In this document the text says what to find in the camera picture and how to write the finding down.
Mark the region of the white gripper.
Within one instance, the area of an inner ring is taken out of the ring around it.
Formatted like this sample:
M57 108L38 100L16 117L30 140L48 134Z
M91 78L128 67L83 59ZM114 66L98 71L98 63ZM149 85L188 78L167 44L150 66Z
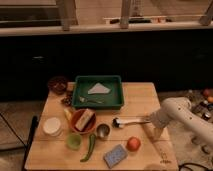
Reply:
M148 119L156 128L164 128L166 126L166 119L161 109L152 112Z

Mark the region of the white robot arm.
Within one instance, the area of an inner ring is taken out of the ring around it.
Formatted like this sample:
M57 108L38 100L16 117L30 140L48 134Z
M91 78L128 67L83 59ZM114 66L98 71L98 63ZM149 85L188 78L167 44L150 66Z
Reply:
M167 98L158 110L149 115L150 122L156 128L163 129L171 120L177 120L213 148L213 124L194 115L191 107L188 98Z

